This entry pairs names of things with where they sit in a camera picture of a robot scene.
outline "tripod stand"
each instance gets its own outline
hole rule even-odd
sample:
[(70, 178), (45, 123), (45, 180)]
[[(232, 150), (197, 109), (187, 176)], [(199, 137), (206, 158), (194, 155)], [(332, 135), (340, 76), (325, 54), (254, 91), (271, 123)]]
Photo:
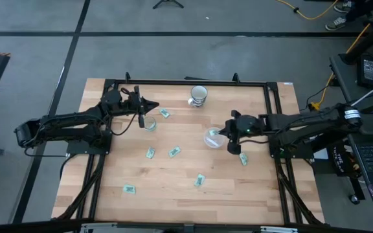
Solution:
[(184, 6), (181, 3), (178, 3), (178, 1), (176, 1), (176, 0), (160, 0), (155, 6), (152, 7), (152, 9), (156, 9), (161, 3), (169, 2), (169, 1), (174, 2), (175, 4), (177, 4), (181, 8), (184, 8)]

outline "wheel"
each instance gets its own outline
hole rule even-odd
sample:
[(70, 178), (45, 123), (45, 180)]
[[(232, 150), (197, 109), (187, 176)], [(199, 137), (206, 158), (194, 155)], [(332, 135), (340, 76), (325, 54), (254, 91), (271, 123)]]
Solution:
[(361, 202), (355, 195), (349, 195), (349, 200), (354, 205), (358, 205)]

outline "yellow cable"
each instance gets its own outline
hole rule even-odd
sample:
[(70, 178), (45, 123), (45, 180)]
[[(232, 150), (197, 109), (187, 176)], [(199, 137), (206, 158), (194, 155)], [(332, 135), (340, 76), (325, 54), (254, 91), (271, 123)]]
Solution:
[[(283, 0), (276, 0), (276, 1), (278, 1), (279, 3), (284, 3), (284, 4), (286, 4), (286, 5), (288, 5), (288, 6), (290, 6), (290, 8), (292, 8), (292, 9), (296, 9), (294, 6), (292, 6), (290, 3), (287, 3), (287, 2), (285, 2), (285, 1), (283, 1)], [(307, 20), (315, 20), (315, 19), (318, 19), (318, 18), (320, 18), (320, 17), (322, 17), (323, 15), (325, 15), (326, 13), (327, 13), (327, 11), (329, 11), (336, 3), (338, 2), (338, 0), (335, 0), (333, 3), (332, 3), (332, 5), (330, 5), (324, 12), (322, 12), (320, 15), (318, 15), (318, 16), (316, 16), (316, 17), (307, 17), (307, 16), (305, 16), (304, 14), (302, 14), (299, 10), (297, 10), (296, 12), (300, 15), (300, 16), (302, 16), (303, 18), (305, 18), (305, 19), (307, 19)]]
[[(349, 49), (346, 51), (346, 53), (350, 52), (351, 49), (354, 48), (355, 44), (359, 41), (359, 39), (360, 39), (361, 36), (365, 33), (365, 31), (368, 30), (369, 26), (370, 26), (370, 23), (368, 23), (368, 24), (366, 25), (366, 27), (365, 27), (365, 28), (362, 30), (362, 32), (358, 35), (358, 37), (355, 39), (355, 41), (354, 41), (353, 44), (349, 47)], [(332, 81), (332, 79), (333, 79), (333, 75), (334, 75), (334, 73), (332, 73), (332, 74), (330, 75), (330, 77), (329, 77), (329, 79), (328, 79), (328, 82), (326, 83), (326, 86), (329, 85), (329, 83)], [(325, 96), (325, 94), (326, 94), (326, 90), (327, 90), (327, 89), (328, 89), (328, 88), (325, 88), (325, 89), (324, 89), (324, 91), (323, 91), (323, 93), (322, 93), (321, 101), (320, 101), (319, 103), (313, 103), (313, 102), (311, 103), (312, 107), (315, 108), (316, 110), (319, 110), (321, 104), (324, 102), (324, 96)]]

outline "wooden table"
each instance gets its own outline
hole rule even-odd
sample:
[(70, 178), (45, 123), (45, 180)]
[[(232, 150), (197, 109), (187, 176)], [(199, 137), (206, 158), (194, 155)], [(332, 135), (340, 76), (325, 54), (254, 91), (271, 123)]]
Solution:
[[(87, 80), (80, 111), (94, 106), (102, 96), (105, 79)], [(120, 85), (133, 90), (133, 85)], [(170, 112), (164, 118), (159, 108), (150, 111), (157, 121), (153, 132), (134, 122), (129, 130), (113, 137), (106, 156), (95, 219), (99, 221), (134, 221), (158, 223), (228, 223), (243, 225), (283, 224), (278, 181), (267, 144), (243, 144), (249, 158), (243, 166), (237, 155), (209, 148), (203, 141), (211, 126), (223, 128), (231, 110), (257, 116), (266, 113), (261, 87), (206, 86), (209, 96), (202, 108), (187, 104), (191, 86), (140, 85), (141, 95), (160, 103)], [(294, 88), (278, 83), (283, 113), (299, 112)], [(273, 93), (270, 94), (274, 105)], [(126, 128), (131, 116), (115, 117), (112, 130)], [(254, 138), (265, 140), (265, 137)], [(145, 157), (149, 147), (155, 157)], [(168, 151), (179, 146), (174, 158)], [(79, 193), (87, 164), (87, 155), (77, 155), (65, 166), (52, 216), (59, 216)], [(313, 171), (303, 160), (293, 159), (297, 190), (308, 208), (323, 221), (323, 214)], [(197, 174), (206, 176), (200, 187), (194, 186)], [(122, 191), (125, 184), (136, 186), (136, 194)], [(88, 216), (91, 194), (87, 196), (84, 217)], [(289, 211), (294, 221), (291, 198)]]

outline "small card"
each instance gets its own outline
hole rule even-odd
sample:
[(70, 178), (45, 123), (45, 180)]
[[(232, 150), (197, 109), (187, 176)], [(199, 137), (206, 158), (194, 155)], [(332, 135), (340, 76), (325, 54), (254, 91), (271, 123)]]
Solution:
[(211, 136), (215, 136), (215, 135), (217, 135), (218, 134), (218, 130), (216, 130), (216, 129), (212, 129), (212, 130), (210, 130), (210, 135)]
[(169, 114), (168, 110), (160, 109), (159, 112), (162, 114), (163, 117), (168, 118), (171, 114)]
[(155, 155), (155, 149), (153, 149), (152, 147), (149, 147), (148, 152), (146, 153), (146, 158), (152, 159), (154, 155)]
[(125, 184), (123, 186), (123, 192), (127, 192), (129, 194), (136, 194), (136, 188), (133, 185)]
[(175, 157), (175, 155), (179, 154), (179, 152), (181, 152), (181, 148), (179, 146), (176, 146), (174, 149), (170, 150), (168, 154), (169, 157), (173, 158)]
[(241, 153), (240, 154), (240, 159), (241, 159), (241, 163), (245, 166), (247, 165), (249, 159), (247, 158), (247, 156), (244, 154), (244, 153)]
[(195, 180), (195, 186), (199, 187), (204, 183), (205, 176), (202, 174), (198, 174), (197, 179)]

